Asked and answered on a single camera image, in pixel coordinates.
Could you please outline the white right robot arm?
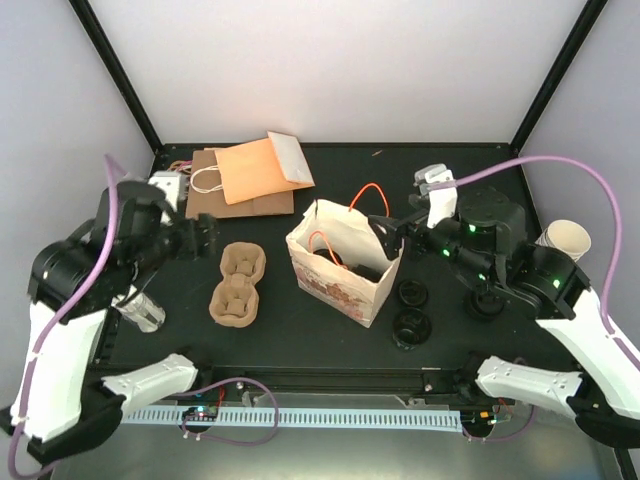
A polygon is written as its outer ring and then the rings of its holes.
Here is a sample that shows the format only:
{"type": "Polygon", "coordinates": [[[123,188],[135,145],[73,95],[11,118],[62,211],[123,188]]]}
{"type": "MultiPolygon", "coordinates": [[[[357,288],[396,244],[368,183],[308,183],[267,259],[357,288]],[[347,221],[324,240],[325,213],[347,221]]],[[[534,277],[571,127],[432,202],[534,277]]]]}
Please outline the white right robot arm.
{"type": "Polygon", "coordinates": [[[612,448],[639,446],[637,349],[600,318],[600,299],[567,254],[529,241],[526,213],[492,189],[446,207],[401,220],[370,216],[368,224],[387,258],[405,242],[447,261],[475,296],[487,295],[555,337],[580,365],[557,372],[472,354],[454,379],[457,396],[476,403],[506,397],[573,420],[592,439],[612,448]]]}

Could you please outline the black plastic cup lid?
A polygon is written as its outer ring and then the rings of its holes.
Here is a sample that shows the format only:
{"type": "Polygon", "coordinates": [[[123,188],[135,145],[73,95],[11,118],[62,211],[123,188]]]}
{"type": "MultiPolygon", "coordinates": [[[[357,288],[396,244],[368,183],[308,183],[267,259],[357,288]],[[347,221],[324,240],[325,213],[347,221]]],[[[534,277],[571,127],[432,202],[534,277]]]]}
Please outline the black plastic cup lid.
{"type": "Polygon", "coordinates": [[[426,285],[415,279],[401,280],[396,287],[396,295],[400,303],[409,308],[422,308],[429,298],[426,285]]]}

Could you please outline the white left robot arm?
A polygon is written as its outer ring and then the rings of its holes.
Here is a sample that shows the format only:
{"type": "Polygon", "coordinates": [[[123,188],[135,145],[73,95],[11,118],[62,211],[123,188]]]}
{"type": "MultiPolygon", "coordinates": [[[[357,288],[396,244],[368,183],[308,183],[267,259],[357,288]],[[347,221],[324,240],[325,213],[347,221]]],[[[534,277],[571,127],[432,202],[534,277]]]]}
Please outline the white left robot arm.
{"type": "Polygon", "coordinates": [[[125,181],[103,191],[94,218],[38,254],[23,380],[1,411],[2,429],[27,437],[38,463],[100,446],[127,415],[167,396],[202,399],[213,391],[209,362],[189,347],[126,374],[85,374],[111,311],[141,299],[141,278],[167,261],[212,255],[217,233],[213,216],[186,218],[160,188],[125,181]]]}

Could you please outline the brown pulp cup carrier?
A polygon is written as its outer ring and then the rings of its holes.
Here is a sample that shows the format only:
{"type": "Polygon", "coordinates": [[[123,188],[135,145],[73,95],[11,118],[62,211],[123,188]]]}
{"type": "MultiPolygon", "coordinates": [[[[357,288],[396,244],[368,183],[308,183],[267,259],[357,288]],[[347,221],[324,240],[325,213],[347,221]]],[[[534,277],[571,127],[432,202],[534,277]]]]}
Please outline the brown pulp cup carrier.
{"type": "Polygon", "coordinates": [[[255,243],[234,242],[221,256],[221,282],[215,287],[209,313],[218,325],[245,328],[258,314],[259,294],[256,284],[263,278],[266,254],[255,243]]]}

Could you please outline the printed white paper bag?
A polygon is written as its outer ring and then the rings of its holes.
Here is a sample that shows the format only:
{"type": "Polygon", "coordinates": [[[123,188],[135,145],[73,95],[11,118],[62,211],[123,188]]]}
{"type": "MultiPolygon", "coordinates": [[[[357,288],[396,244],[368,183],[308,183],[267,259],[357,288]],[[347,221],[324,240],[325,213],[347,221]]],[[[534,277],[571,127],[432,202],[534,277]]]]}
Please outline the printed white paper bag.
{"type": "Polygon", "coordinates": [[[355,208],[313,201],[285,241],[298,286],[368,328],[391,293],[403,250],[390,260],[355,208]]]}

